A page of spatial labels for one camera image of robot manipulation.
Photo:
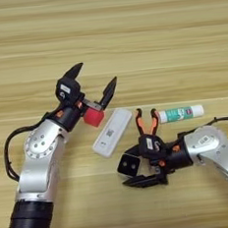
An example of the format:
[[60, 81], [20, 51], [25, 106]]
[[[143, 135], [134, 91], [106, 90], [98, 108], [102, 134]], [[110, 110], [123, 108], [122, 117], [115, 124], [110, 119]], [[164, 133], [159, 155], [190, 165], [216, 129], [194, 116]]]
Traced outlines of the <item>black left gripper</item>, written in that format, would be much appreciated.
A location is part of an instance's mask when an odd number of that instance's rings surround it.
[[[70, 68], [63, 78], [74, 80], [82, 69], [83, 63], [77, 63]], [[71, 102], [60, 102], [55, 110], [47, 116], [52, 122], [60, 125], [68, 133], [71, 132], [81, 118], [89, 125], [98, 127], [104, 117], [104, 109], [108, 106], [115, 92], [117, 77], [111, 80], [104, 89], [100, 102], [90, 101], [85, 98], [80, 98]]]

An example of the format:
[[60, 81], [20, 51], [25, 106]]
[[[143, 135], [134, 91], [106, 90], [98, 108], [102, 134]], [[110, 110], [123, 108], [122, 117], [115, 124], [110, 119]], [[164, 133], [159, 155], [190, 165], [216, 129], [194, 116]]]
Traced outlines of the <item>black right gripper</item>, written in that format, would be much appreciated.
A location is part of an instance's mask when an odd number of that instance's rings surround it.
[[[168, 148], [162, 149], [160, 156], [149, 161], [156, 172], [150, 176], [140, 175], [128, 179], [124, 185], [128, 187], [145, 188], [154, 185], [168, 184], [167, 176], [173, 174], [178, 169], [192, 166], [193, 161], [188, 154], [184, 141], [177, 141], [167, 145]], [[136, 144], [125, 151], [128, 155], [140, 156], [139, 146]]]

